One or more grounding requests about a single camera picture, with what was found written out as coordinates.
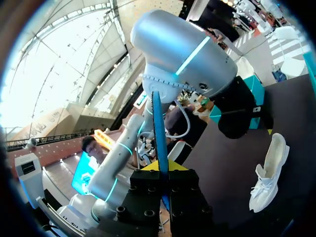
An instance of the striped floor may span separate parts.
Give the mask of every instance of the striped floor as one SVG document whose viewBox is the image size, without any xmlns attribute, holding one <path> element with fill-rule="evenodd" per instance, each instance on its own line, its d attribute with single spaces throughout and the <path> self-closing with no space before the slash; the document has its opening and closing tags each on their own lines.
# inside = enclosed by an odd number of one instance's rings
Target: striped floor
<svg viewBox="0 0 316 237">
<path fill-rule="evenodd" d="M 299 39 L 275 39 L 273 33 L 267 36 L 267 42 L 273 58 L 273 64 L 281 66 L 285 58 L 303 60 L 302 54 L 311 51 L 306 38 L 299 30 L 296 30 Z"/>
<path fill-rule="evenodd" d="M 235 42 L 234 45 L 236 48 L 240 48 L 242 45 L 246 44 L 253 37 L 254 32 L 249 32 L 244 34 L 243 36 L 239 37 Z M 229 48 L 226 53 L 230 56 L 232 50 Z"/>
</svg>

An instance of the white chair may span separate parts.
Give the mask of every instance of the white chair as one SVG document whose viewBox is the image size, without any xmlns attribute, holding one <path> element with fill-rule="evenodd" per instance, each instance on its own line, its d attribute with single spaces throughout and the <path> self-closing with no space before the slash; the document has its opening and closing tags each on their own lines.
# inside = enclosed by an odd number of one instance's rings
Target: white chair
<svg viewBox="0 0 316 237">
<path fill-rule="evenodd" d="M 239 58 L 236 64 L 238 68 L 237 76 L 240 76 L 242 79 L 246 79 L 254 75 L 255 71 L 245 57 Z"/>
<path fill-rule="evenodd" d="M 185 144 L 186 143 L 184 141 L 178 141 L 176 145 L 173 147 L 173 149 L 171 150 L 171 152 L 169 153 L 168 159 L 175 161 L 177 157 L 179 156 L 179 154 L 182 152 Z"/>
<path fill-rule="evenodd" d="M 290 78 L 298 77 L 302 74 L 303 70 L 305 69 L 305 61 L 298 60 L 295 58 L 286 58 L 282 49 L 282 45 L 280 43 L 280 40 L 298 40 L 302 50 L 302 54 L 304 54 L 301 42 L 299 40 L 297 33 L 295 32 L 295 29 L 291 26 L 283 26 L 276 28 L 275 36 L 278 40 L 278 43 L 281 47 L 282 55 L 284 57 L 284 62 L 281 66 L 281 72 Z"/>
</svg>

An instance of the cable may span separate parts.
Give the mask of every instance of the cable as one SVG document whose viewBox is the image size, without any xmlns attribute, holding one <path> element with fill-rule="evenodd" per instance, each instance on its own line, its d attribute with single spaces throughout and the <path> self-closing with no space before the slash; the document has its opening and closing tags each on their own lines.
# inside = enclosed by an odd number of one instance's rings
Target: cable
<svg viewBox="0 0 316 237">
<path fill-rule="evenodd" d="M 181 134 L 181 135 L 177 135 L 177 136 L 166 135 L 166 137 L 168 137 L 168 138 L 174 138 L 174 139 L 176 139 L 176 138 L 181 138 L 181 137 L 184 137 L 185 135 L 187 135 L 187 134 L 189 133 L 189 131 L 190 131 L 191 126 L 190 126 L 189 117 L 188 117 L 187 113 L 184 111 L 184 109 L 183 109 L 182 105 L 180 104 L 180 102 L 177 101 L 177 100 L 174 100 L 174 102 L 177 104 L 177 106 L 179 107 L 179 109 L 182 111 L 182 113 L 183 113 L 183 115 L 184 115 L 184 117 L 186 118 L 187 123 L 188 123 L 188 128 L 187 128 L 187 131 L 186 131 L 185 133 L 183 133 L 183 134 Z"/>
</svg>

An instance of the railing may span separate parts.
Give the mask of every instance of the railing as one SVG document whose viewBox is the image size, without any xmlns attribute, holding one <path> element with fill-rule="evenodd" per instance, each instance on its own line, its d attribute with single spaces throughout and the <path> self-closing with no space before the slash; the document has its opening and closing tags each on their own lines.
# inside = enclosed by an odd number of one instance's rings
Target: railing
<svg viewBox="0 0 316 237">
<path fill-rule="evenodd" d="M 89 135 L 90 131 L 83 131 L 83 132 L 76 132 L 76 133 L 70 133 L 70 134 L 63 134 L 63 135 L 55 135 L 55 136 L 49 136 L 49 137 L 38 137 L 35 138 L 38 145 L 45 145 L 48 143 L 53 142 L 59 142 L 63 140 L 69 140 L 77 137 L 83 137 Z M 13 140 L 13 141 L 6 141 L 6 147 L 8 152 L 17 151 L 20 149 L 23 149 L 24 146 L 26 146 L 28 139 L 21 139 L 21 140 Z"/>
</svg>

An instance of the floor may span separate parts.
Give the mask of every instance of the floor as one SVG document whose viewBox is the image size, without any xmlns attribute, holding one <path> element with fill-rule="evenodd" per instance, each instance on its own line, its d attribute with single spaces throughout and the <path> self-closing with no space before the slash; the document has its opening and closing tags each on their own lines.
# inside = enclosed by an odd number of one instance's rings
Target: floor
<svg viewBox="0 0 316 237">
<path fill-rule="evenodd" d="M 306 37 L 303 33 L 296 29 L 300 39 L 303 52 L 311 51 Z M 302 50 L 298 40 L 275 40 L 273 33 L 267 35 L 255 36 L 255 33 L 243 33 L 239 39 L 234 42 L 234 45 L 243 53 L 245 58 L 250 62 L 264 86 L 276 83 L 272 75 L 274 69 L 279 69 L 282 66 L 285 57 L 292 57 L 303 60 Z M 232 50 L 226 50 L 226 53 L 234 60 L 238 60 L 237 54 Z M 303 75 L 307 74 L 307 69 L 303 71 Z"/>
</svg>

